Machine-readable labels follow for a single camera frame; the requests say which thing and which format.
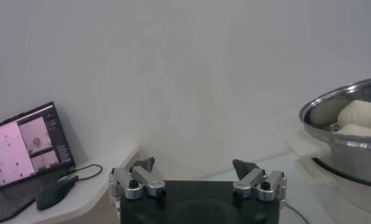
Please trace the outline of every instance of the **screw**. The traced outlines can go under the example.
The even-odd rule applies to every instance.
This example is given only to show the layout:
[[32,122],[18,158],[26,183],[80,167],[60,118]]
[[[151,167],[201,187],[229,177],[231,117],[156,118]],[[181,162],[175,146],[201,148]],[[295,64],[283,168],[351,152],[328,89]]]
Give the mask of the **screw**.
[[137,180],[130,180],[129,181],[129,187],[134,189],[134,188],[137,188],[139,185],[138,181]]
[[271,184],[269,182],[264,181],[261,184],[261,189],[263,189],[263,190],[269,190],[270,188],[271,188]]

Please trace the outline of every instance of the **metal bracket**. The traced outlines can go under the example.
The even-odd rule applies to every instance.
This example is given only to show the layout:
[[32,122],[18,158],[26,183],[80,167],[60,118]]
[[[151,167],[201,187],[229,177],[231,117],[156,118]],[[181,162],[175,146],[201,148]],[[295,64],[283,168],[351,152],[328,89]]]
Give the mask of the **metal bracket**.
[[239,198],[248,198],[251,196],[252,188],[262,183],[266,179],[265,171],[259,168],[252,169],[240,181],[233,183],[233,192]]
[[141,198],[143,185],[132,179],[130,174],[123,169],[113,169],[108,174],[108,185],[110,203],[120,219],[121,195],[125,195],[130,200]]
[[261,201],[273,201],[275,197],[283,206],[286,200],[287,178],[281,171],[272,171],[262,184],[257,186],[257,197]]
[[164,180],[158,175],[147,172],[143,167],[133,167],[131,176],[147,188],[148,195],[161,198],[167,194]]

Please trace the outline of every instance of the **video feed on screen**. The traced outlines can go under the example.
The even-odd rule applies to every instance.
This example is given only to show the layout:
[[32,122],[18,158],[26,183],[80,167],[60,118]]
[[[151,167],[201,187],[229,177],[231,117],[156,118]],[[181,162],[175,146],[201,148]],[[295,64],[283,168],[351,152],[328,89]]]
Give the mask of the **video feed on screen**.
[[32,158],[35,172],[41,172],[49,168],[58,167],[58,159],[54,151],[50,151]]
[[52,147],[45,121],[42,117],[19,126],[30,155]]

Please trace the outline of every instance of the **black base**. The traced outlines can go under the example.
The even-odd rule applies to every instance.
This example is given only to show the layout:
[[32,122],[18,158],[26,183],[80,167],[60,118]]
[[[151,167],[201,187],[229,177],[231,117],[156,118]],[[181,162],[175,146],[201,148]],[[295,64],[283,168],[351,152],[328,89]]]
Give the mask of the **black base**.
[[279,201],[236,199],[230,181],[165,181],[167,196],[122,197],[121,224],[278,224]]

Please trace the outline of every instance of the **laptop screen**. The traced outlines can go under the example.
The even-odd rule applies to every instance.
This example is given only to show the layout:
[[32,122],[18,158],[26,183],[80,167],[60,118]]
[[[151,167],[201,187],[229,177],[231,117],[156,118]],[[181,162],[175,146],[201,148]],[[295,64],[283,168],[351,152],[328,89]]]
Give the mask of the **laptop screen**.
[[0,124],[0,187],[74,166],[53,103]]

